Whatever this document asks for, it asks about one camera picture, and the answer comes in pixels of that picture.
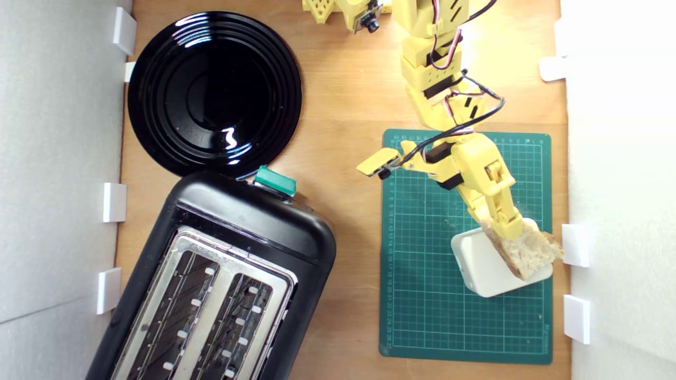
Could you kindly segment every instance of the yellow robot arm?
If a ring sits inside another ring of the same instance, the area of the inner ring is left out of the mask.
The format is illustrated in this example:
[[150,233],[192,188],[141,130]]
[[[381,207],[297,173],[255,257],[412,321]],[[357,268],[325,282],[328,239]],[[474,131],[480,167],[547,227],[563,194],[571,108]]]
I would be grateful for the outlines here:
[[[346,26],[354,32],[362,28],[374,32],[382,11],[375,0],[303,1],[321,23],[328,16],[317,17],[325,3],[340,7]],[[493,141],[473,130],[499,110],[504,100],[469,79],[460,67],[459,27],[478,14],[469,15],[468,0],[392,0],[391,6],[394,20],[409,34],[402,41],[400,58],[406,92],[420,123],[441,133],[433,142],[424,143],[431,145],[429,150],[402,141],[403,153],[381,149],[357,169],[381,179],[397,168],[425,172],[444,189],[457,189],[477,222],[491,219],[499,236],[518,237],[523,222],[510,192],[515,180]],[[491,97],[500,100],[500,105],[487,110]]]

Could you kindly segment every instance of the white bracket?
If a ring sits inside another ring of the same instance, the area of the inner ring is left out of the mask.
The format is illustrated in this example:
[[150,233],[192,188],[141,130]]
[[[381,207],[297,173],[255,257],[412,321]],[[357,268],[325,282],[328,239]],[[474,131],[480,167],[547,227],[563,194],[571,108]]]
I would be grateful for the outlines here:
[[592,303],[570,294],[563,296],[563,333],[582,344],[591,336]]
[[103,184],[103,222],[124,222],[126,220],[126,185]]
[[564,21],[564,18],[561,17],[554,23],[556,57],[542,57],[538,62],[540,78],[545,82],[563,79],[568,74],[566,57],[570,50],[569,37],[567,23]]
[[113,268],[99,273],[99,291],[96,301],[96,314],[112,310],[120,301],[122,269]]
[[136,43],[136,20],[128,14],[124,8],[117,7],[115,10],[115,29],[113,30],[113,43],[125,54],[134,55]]
[[131,80],[131,73],[134,71],[134,66],[136,66],[136,61],[127,62],[124,66],[124,82],[129,83]]
[[563,224],[561,240],[566,256],[563,262],[568,265],[589,268],[589,227],[582,224]]

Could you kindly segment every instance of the cutting mat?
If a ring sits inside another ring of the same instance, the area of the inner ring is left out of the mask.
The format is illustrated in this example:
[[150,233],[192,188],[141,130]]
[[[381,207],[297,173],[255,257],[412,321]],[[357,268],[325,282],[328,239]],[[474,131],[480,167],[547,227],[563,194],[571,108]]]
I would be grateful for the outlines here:
[[[422,141],[433,130],[385,131],[383,146]],[[485,133],[516,184],[524,217],[552,230],[551,142],[548,135]],[[552,279],[482,298],[467,289],[451,238],[475,229],[457,191],[423,173],[394,170],[383,181],[380,351],[384,356],[549,364]]]

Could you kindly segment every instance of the toaster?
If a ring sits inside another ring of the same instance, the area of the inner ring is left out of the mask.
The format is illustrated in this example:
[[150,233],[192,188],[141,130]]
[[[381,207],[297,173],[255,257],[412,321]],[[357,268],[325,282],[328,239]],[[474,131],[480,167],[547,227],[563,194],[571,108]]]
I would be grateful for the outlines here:
[[336,245],[285,183],[267,168],[177,182],[87,379],[286,379]]

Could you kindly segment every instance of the wooden surface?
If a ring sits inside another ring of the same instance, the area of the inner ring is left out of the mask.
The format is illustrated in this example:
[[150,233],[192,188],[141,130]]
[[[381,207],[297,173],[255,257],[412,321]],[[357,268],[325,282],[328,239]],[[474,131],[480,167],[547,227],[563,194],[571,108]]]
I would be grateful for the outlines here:
[[[472,0],[472,11],[484,3]],[[339,14],[325,25],[315,24],[301,11],[300,0],[135,0],[136,52],[166,25],[206,10],[236,11],[270,25],[301,67],[301,121],[270,167],[297,179],[308,203],[331,216],[338,252],[291,379],[570,379],[571,343],[562,327],[562,294],[569,292],[570,281],[560,262],[554,271],[551,365],[384,358],[378,353],[381,184],[355,166],[381,146],[385,129],[420,128],[400,75],[398,51],[405,34],[389,15],[381,17],[375,34],[355,36]],[[554,54],[552,28],[558,17],[557,1],[501,0],[463,28],[463,66],[507,99],[482,129],[552,136],[557,237],[568,218],[565,92],[561,82],[540,80],[537,61]],[[124,283],[177,181],[143,151],[125,119],[122,182],[128,185],[128,215],[120,225],[116,263]]]

